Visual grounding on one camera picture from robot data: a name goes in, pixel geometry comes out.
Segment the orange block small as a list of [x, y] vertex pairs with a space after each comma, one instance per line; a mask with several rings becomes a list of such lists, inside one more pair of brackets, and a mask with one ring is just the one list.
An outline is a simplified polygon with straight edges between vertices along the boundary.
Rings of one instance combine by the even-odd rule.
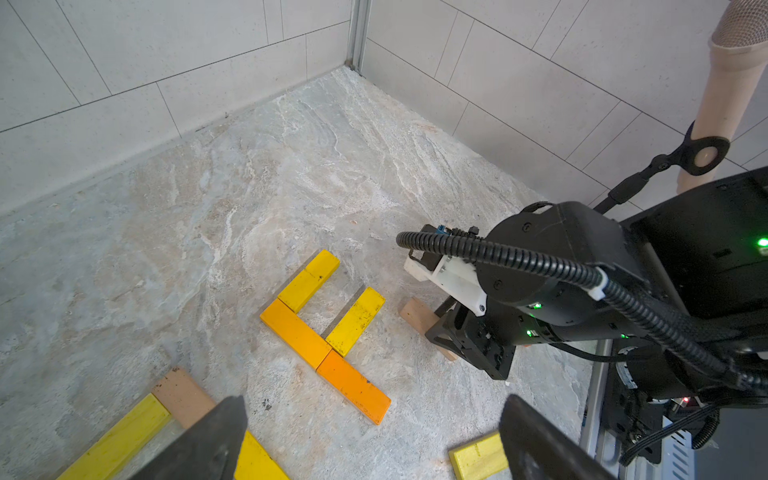
[[331, 351], [331, 346], [279, 299], [260, 318], [314, 370]]

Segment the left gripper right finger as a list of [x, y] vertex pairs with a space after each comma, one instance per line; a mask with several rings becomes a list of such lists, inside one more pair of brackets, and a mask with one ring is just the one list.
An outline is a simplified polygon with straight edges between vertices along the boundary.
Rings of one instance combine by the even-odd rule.
[[499, 434], [513, 480], [615, 478], [518, 395], [504, 404]]

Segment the natural wood block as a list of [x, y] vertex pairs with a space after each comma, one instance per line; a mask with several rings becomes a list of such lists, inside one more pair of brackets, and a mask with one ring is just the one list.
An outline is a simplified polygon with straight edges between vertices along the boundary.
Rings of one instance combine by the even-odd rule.
[[216, 406], [208, 393], [180, 367], [172, 368], [151, 393], [184, 429], [192, 427]]
[[412, 297], [402, 306], [399, 315], [422, 336], [426, 336], [427, 331], [439, 321], [439, 317], [434, 311], [415, 297]]

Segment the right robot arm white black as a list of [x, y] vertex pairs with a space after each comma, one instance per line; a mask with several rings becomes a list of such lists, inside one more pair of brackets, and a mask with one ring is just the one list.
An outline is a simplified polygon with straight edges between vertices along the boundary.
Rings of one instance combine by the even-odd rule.
[[598, 406], [623, 466], [659, 462], [682, 431], [700, 447], [723, 409], [767, 404], [766, 170], [609, 219], [647, 179], [593, 208], [532, 204], [486, 236], [425, 225], [396, 239], [409, 273], [447, 294], [427, 339], [493, 379], [522, 346], [610, 342]]

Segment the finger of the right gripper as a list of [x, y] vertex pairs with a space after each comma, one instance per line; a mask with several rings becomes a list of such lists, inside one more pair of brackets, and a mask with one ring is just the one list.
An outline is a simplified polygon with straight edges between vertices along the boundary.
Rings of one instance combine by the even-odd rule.
[[507, 380], [516, 347], [510, 317], [494, 301], [483, 316], [448, 297], [435, 311], [438, 321], [425, 333], [434, 345], [448, 350], [493, 380]]

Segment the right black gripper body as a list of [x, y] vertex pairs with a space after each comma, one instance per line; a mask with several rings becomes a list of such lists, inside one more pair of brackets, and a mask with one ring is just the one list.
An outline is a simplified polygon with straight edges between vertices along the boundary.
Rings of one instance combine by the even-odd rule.
[[[531, 205], [503, 220], [483, 240], [600, 268], [653, 310], [666, 304], [640, 237], [581, 203]], [[446, 256], [476, 266], [487, 294], [487, 312], [494, 301], [510, 317], [516, 349], [645, 335], [605, 301], [594, 300], [576, 285], [485, 260]]]

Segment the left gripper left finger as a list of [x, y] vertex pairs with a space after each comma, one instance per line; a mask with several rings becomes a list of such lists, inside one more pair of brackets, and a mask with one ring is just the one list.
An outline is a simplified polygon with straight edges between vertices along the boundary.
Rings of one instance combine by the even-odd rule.
[[244, 397], [226, 397], [132, 479], [232, 480], [247, 426]]

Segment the yellow block bottom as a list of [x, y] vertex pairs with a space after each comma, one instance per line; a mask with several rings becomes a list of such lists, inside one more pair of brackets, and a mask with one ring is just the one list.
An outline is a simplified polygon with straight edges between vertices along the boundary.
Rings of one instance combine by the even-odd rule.
[[247, 431], [240, 449], [235, 480], [288, 480], [289, 477]]

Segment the yellow block pair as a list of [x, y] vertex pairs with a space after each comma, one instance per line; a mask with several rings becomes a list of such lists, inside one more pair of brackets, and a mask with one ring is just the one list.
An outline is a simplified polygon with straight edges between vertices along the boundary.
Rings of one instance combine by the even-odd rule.
[[343, 315], [329, 328], [325, 340], [332, 349], [346, 357], [385, 305], [386, 299], [371, 287], [365, 287]]
[[298, 314], [339, 266], [335, 255], [320, 251], [279, 293], [278, 299]]

